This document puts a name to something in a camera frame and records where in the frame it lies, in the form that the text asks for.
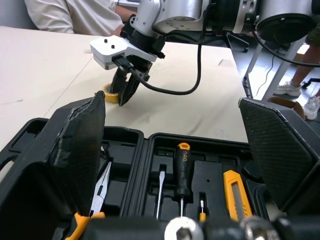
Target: black screwdriver handle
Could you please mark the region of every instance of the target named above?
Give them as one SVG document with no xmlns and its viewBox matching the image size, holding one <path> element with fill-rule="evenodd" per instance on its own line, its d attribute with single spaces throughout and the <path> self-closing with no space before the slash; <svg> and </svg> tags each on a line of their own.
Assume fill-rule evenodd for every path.
<svg viewBox="0 0 320 240">
<path fill-rule="evenodd" d="M 189 197 L 191 194 L 191 153 L 190 145 L 180 143 L 174 158 L 174 171 L 177 187 L 174 195 L 176 197 Z"/>
</svg>

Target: table surface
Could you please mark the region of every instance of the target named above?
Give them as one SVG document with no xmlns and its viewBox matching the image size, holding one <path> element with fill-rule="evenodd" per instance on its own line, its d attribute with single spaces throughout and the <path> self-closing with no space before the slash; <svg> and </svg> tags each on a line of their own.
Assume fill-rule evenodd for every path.
<svg viewBox="0 0 320 240">
<path fill-rule="evenodd" d="M 90 41 L 99 36 L 0 27 L 0 150 L 33 118 L 50 118 L 57 108 L 94 96 L 111 82 L 93 59 Z M 150 71 L 149 83 L 184 91 L 197 78 L 197 46 L 166 43 L 165 59 Z M 232 52 L 202 47 L 202 77 L 186 96 L 157 93 L 140 85 L 122 107 L 106 103 L 108 126 L 138 129 L 148 138 L 171 133 L 247 142 L 238 100 L 245 96 Z"/>
<path fill-rule="evenodd" d="M 139 2 L 128 1 L 128 0 L 116 0 L 116 3 L 123 7 L 137 8 L 139 6 Z"/>
</svg>

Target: sneaker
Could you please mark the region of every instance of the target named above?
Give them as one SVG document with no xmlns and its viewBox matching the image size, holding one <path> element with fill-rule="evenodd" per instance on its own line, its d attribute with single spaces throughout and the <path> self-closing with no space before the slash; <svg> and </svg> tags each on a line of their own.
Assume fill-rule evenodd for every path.
<svg viewBox="0 0 320 240">
<path fill-rule="evenodd" d="M 291 81 L 286 81 L 284 84 L 276 88 L 274 94 L 283 95 L 288 94 L 293 97 L 299 97 L 301 94 L 301 86 L 293 86 Z"/>
<path fill-rule="evenodd" d="M 320 109 L 320 96 L 312 96 L 304 107 L 304 114 L 309 120 L 315 120 Z"/>
</svg>

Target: orange pliers handle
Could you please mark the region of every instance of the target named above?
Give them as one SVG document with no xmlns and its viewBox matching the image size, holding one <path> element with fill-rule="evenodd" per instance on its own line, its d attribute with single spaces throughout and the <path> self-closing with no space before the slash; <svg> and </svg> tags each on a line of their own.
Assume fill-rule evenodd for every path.
<svg viewBox="0 0 320 240">
<path fill-rule="evenodd" d="M 89 216 L 81 216 L 78 213 L 74 215 L 75 221 L 76 221 L 76 229 L 72 233 L 71 236 L 67 237 L 65 240 L 78 240 L 81 235 L 84 233 L 90 219 L 104 219 L 105 213 L 104 212 L 98 212 L 91 217 Z"/>
</svg>

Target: pliers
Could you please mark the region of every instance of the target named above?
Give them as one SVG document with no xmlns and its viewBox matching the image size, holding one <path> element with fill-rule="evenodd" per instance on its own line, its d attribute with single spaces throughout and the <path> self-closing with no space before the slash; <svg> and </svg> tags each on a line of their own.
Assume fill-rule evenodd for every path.
<svg viewBox="0 0 320 240">
<path fill-rule="evenodd" d="M 74 223 L 71 224 L 70 227 L 71 230 L 75 227 L 75 230 L 73 231 L 71 236 L 65 238 L 66 240 L 78 240 L 85 231 L 90 219 L 104 219 L 106 217 L 105 213 L 101 211 L 101 208 L 104 204 L 105 197 L 107 195 L 110 169 L 111 161 L 108 163 L 101 177 L 95 185 L 94 196 L 91 204 L 91 211 L 89 214 L 90 216 L 81 216 L 78 213 L 76 213 L 74 215 L 76 227 L 73 226 L 75 225 Z"/>
</svg>

